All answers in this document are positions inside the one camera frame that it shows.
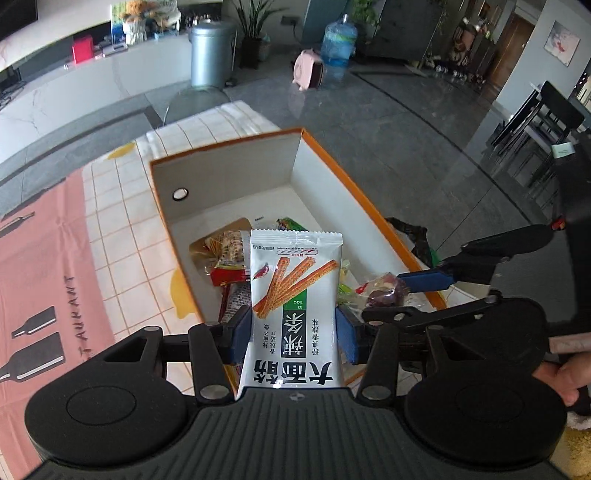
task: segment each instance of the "trash can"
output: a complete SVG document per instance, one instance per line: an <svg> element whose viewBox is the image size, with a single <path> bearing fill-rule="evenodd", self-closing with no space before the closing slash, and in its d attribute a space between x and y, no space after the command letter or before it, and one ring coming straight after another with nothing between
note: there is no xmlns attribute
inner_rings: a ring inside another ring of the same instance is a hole
<svg viewBox="0 0 591 480"><path fill-rule="evenodd" d="M232 76L236 25L230 21L201 22L189 33L191 85L211 85L220 90Z"/></svg>

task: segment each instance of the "person's hand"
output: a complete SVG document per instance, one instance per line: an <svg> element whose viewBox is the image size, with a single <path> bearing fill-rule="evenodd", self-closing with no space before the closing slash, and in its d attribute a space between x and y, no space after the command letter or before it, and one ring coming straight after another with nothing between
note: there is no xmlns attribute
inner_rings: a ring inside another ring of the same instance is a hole
<svg viewBox="0 0 591 480"><path fill-rule="evenodd" d="M591 352L578 353L562 367L543 362L534 377L556 390L570 407L579 399L577 389L591 383Z"/></svg>

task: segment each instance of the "spicy gluten strip package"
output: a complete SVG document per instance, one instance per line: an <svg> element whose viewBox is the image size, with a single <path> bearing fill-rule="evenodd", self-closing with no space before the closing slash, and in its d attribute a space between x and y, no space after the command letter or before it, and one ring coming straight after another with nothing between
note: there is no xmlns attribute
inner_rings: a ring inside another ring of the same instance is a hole
<svg viewBox="0 0 591 480"><path fill-rule="evenodd" d="M340 233L253 230L244 387L342 387L335 307Z"/></svg>

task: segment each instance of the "doorway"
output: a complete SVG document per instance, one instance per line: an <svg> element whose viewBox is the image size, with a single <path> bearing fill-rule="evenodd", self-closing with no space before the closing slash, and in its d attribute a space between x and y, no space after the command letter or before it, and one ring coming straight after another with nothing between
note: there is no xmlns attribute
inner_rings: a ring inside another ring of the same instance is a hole
<svg viewBox="0 0 591 480"><path fill-rule="evenodd" d="M533 31L534 26L531 23L513 14L499 39L496 59L488 75L489 83L499 90L503 88Z"/></svg>

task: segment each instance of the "snack package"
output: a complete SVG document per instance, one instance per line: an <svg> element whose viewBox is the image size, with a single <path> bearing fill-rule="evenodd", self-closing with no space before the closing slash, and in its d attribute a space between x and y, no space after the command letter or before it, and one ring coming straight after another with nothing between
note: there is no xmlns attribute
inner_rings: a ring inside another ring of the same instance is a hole
<svg viewBox="0 0 591 480"><path fill-rule="evenodd" d="M293 218L285 217L277 220L277 228L279 230L296 230L298 232L307 232L308 230L302 227Z"/></svg>
<svg viewBox="0 0 591 480"><path fill-rule="evenodd" d="M366 299L365 307L401 307L408 288L393 273L386 273L355 290Z"/></svg>
<svg viewBox="0 0 591 480"><path fill-rule="evenodd" d="M209 271L216 287L249 280L250 236L247 231L229 230L205 239L205 245L217 259Z"/></svg>
<svg viewBox="0 0 591 480"><path fill-rule="evenodd" d="M392 273L362 284L352 290L339 286L339 305L346 305L358 318L365 308L369 307L401 307L404 305L408 288L402 280Z"/></svg>
<svg viewBox="0 0 591 480"><path fill-rule="evenodd" d="M238 396L245 387L343 386L335 322L342 246L339 233L252 231L252 335Z"/></svg>
<svg viewBox="0 0 591 480"><path fill-rule="evenodd" d="M231 283L226 285L222 296L222 305L218 321L226 323L243 306L251 305L251 286L249 283Z"/></svg>

